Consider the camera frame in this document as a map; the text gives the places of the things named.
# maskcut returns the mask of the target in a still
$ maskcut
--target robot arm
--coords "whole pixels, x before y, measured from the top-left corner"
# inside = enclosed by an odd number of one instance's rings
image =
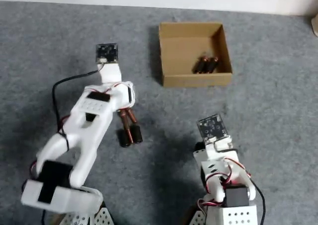
[[[198,121],[198,128],[203,142],[197,143],[193,155],[207,194],[198,200],[200,210],[190,224],[257,225],[255,185],[239,162],[221,116]]]
[[[121,81],[117,53],[117,44],[97,46],[102,84],[85,87],[62,128],[37,154],[36,178],[26,181],[22,204],[56,213],[94,214],[99,210],[102,194],[83,184],[113,113],[132,113],[135,103],[133,84]],[[80,148],[80,157],[74,166],[56,161],[75,147]]]
[[[118,65],[105,67],[118,68]],[[69,149],[80,148],[80,158],[70,174],[71,187],[80,188],[84,184],[96,159],[98,146],[112,121],[113,113],[121,108],[132,107],[134,103],[131,82],[111,82],[85,88],[63,125]],[[67,150],[65,138],[59,133],[53,135],[37,156],[37,174],[40,174],[46,160],[56,160]]]

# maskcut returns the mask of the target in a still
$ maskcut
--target carpet floor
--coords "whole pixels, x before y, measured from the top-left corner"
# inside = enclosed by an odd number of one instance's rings
[[[224,24],[234,76],[227,87],[163,88],[158,25]],[[118,43],[123,80],[134,82],[144,142],[118,145],[114,120],[86,186],[100,190],[118,225],[180,224],[204,195],[192,151],[196,121],[220,113],[241,162],[266,198],[265,224],[318,219],[318,38],[297,16],[207,10],[0,2],[0,223],[40,224],[20,203],[37,151],[55,132],[52,85],[95,69],[95,45]],[[68,114],[99,75],[61,85]],[[73,162],[78,151],[61,160]],[[259,196],[258,216],[262,207]]]

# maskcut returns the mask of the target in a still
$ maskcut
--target cardboard box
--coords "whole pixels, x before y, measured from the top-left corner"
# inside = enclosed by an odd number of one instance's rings
[[[164,87],[230,83],[233,72],[221,23],[161,23],[159,39]],[[194,74],[192,70],[204,53],[218,57],[219,65],[212,74]]]

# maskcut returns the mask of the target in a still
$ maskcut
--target battery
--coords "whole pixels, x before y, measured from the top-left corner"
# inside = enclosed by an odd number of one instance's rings
[[[207,65],[206,72],[211,74],[215,70],[215,68],[217,67],[218,63],[219,63],[219,59],[217,57],[211,58],[208,65]]]
[[[121,147],[130,146],[131,142],[125,130],[121,129],[117,131],[117,137]]]
[[[130,126],[131,135],[133,137],[134,143],[143,142],[143,137],[141,135],[140,127],[136,124]]]
[[[197,62],[196,66],[194,67],[195,74],[202,74],[204,73],[204,68],[206,67],[206,63],[208,61],[207,57],[201,57],[200,60]]]

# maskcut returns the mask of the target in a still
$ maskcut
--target black cable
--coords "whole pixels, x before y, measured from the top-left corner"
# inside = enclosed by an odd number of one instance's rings
[[[41,218],[41,225],[45,225],[45,215],[46,215],[46,210],[42,211],[42,218]]]
[[[251,180],[251,182],[253,183],[253,185],[255,186],[256,190],[258,191],[259,195],[262,198],[262,202],[263,202],[263,215],[262,215],[262,219],[260,221],[260,225],[264,225],[264,220],[265,220],[265,215],[266,215],[266,204],[265,204],[265,197],[262,193],[262,191],[260,190],[260,188],[255,184],[255,182],[253,180]]]
[[[91,72],[88,72],[88,73],[85,73],[85,74],[81,74],[81,75],[75,75],[75,76],[71,76],[71,77],[67,77],[65,79],[62,79],[58,82],[56,82],[53,87],[52,87],[52,99],[53,99],[53,109],[54,109],[54,113],[55,113],[55,116],[56,116],[56,124],[57,124],[57,131],[58,133],[65,138],[66,140],[66,146],[67,146],[67,151],[70,150],[70,144],[69,144],[69,140],[67,138],[67,135],[66,133],[64,132],[64,128],[63,126],[61,127],[61,132],[59,132],[60,130],[60,113],[59,113],[59,109],[58,109],[58,103],[57,103],[57,100],[56,100],[56,96],[55,96],[55,90],[57,88],[58,85],[64,83],[64,82],[67,82],[67,81],[70,81],[70,80],[73,80],[73,79],[76,79],[76,78],[81,78],[81,77],[86,77],[86,76],[90,76],[90,75],[93,75],[97,72],[99,72],[102,68],[104,67],[104,65],[101,66],[100,69],[98,70],[94,70],[94,71],[91,71]]]
[[[22,184],[22,186],[21,186],[21,191],[22,191],[22,193],[23,193],[23,191],[24,191],[24,188],[25,188],[25,185],[26,185],[26,182],[27,182],[28,180],[26,179],[24,182],[23,182],[23,184]]]

